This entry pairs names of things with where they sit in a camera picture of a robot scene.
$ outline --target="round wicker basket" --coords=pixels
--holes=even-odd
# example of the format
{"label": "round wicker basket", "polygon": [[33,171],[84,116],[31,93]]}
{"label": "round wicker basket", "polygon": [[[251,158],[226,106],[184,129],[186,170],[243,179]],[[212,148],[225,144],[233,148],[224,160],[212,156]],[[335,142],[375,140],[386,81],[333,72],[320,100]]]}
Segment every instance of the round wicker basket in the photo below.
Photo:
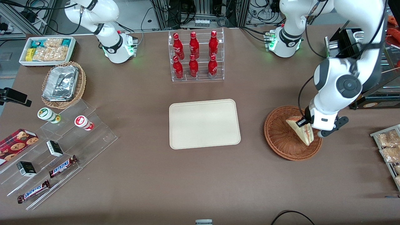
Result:
{"label": "round wicker basket", "polygon": [[[85,75],[85,71],[83,71],[82,67],[76,62],[64,62],[64,63],[61,63],[61,64],[57,65],[56,67],[62,67],[62,66],[76,66],[79,69],[78,80],[76,82],[74,98],[69,102],[50,102],[50,101],[45,100],[42,97],[42,101],[48,107],[58,108],[58,109],[65,109],[68,106],[74,104],[79,99],[81,99],[82,95],[83,95],[83,92],[85,91],[86,75]],[[44,82],[43,82],[43,85],[42,85],[42,91],[44,91],[44,88],[46,87],[47,79],[49,77],[49,74],[50,74],[50,71],[47,73],[47,76],[44,79]]]}
{"label": "round wicker basket", "polygon": [[274,109],[265,120],[265,138],[269,146],[283,158],[292,161],[309,159],[321,148],[322,138],[318,137],[318,131],[313,129],[314,141],[309,146],[304,144],[286,123],[286,119],[292,116],[300,116],[298,107],[282,106]]}

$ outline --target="brown table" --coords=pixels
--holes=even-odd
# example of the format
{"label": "brown table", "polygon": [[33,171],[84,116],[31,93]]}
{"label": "brown table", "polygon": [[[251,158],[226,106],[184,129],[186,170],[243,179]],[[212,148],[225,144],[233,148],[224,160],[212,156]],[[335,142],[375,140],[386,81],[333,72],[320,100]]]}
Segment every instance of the brown table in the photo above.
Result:
{"label": "brown table", "polygon": [[[338,26],[310,26],[313,47],[322,53],[323,37]],[[324,139],[318,154],[288,161],[270,149],[262,128],[274,108],[297,104],[300,87],[321,61],[307,44],[293,57],[279,58],[243,31],[225,29],[225,80],[177,84],[170,77],[167,35],[146,33],[137,57],[123,64],[111,63],[95,36],[76,36],[73,60],[87,75],[83,98],[120,138],[33,211],[0,191],[0,224],[187,225],[210,218],[215,225],[257,225],[270,224],[285,209],[316,224],[399,224],[400,199],[384,198],[396,186],[369,137],[399,124],[398,109],[342,110],[350,122]],[[13,88],[33,104],[6,104],[1,139],[44,124],[36,113],[44,106],[41,85],[48,70],[19,69]],[[315,94],[309,84],[302,105]],[[238,145],[170,148],[171,104],[226,98],[236,101]],[[283,216],[280,224],[297,218],[296,224],[308,224],[295,215]]]}

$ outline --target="small black box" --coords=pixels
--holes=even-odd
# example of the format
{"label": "small black box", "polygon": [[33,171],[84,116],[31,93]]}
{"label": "small black box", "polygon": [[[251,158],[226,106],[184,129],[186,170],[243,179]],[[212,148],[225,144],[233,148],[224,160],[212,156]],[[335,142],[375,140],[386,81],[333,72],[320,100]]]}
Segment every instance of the small black box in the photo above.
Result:
{"label": "small black box", "polygon": [[17,167],[22,176],[33,177],[36,175],[35,168],[33,168],[33,165],[30,162],[19,161]]}
{"label": "small black box", "polygon": [[50,151],[50,154],[57,156],[57,157],[60,157],[64,154],[64,152],[62,152],[62,150],[57,142],[50,140],[50,141],[46,142],[46,144]]}

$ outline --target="coca-cola bottle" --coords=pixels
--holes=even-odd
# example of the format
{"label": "coca-cola bottle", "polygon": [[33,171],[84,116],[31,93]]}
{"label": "coca-cola bottle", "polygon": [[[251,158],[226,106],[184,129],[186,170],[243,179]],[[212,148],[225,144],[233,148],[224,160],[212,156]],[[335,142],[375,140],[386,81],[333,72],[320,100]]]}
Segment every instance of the coca-cola bottle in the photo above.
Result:
{"label": "coca-cola bottle", "polygon": [[189,68],[190,68],[190,75],[193,78],[196,78],[199,72],[199,64],[196,61],[196,57],[194,54],[190,55],[190,62],[189,62]]}
{"label": "coca-cola bottle", "polygon": [[217,62],[215,61],[215,55],[210,56],[210,61],[208,62],[208,77],[214,79],[217,76]]}
{"label": "coca-cola bottle", "polygon": [[214,54],[217,55],[218,53],[218,40],[217,40],[217,32],[216,31],[211,31],[211,38],[208,43],[208,54],[210,57]]}
{"label": "coca-cola bottle", "polygon": [[190,53],[195,56],[196,59],[200,57],[199,41],[196,38],[196,32],[190,32]]}
{"label": "coca-cola bottle", "polygon": [[174,63],[172,64],[172,67],[174,68],[174,73],[175,73],[176,79],[182,80],[183,79],[182,64],[179,62],[179,58],[177,56],[174,56],[172,59],[174,61]]}
{"label": "coca-cola bottle", "polygon": [[179,35],[178,33],[174,33],[172,36],[174,37],[175,55],[177,55],[180,60],[183,60],[185,58],[185,54],[183,53],[183,45],[182,42],[179,40]]}

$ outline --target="cookie box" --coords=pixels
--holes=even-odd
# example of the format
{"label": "cookie box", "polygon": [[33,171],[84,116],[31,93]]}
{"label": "cookie box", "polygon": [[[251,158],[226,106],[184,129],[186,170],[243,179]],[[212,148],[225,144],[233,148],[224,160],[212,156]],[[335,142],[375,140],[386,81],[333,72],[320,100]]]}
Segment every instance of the cookie box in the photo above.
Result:
{"label": "cookie box", "polygon": [[0,166],[38,141],[38,136],[30,131],[19,129],[0,141]]}

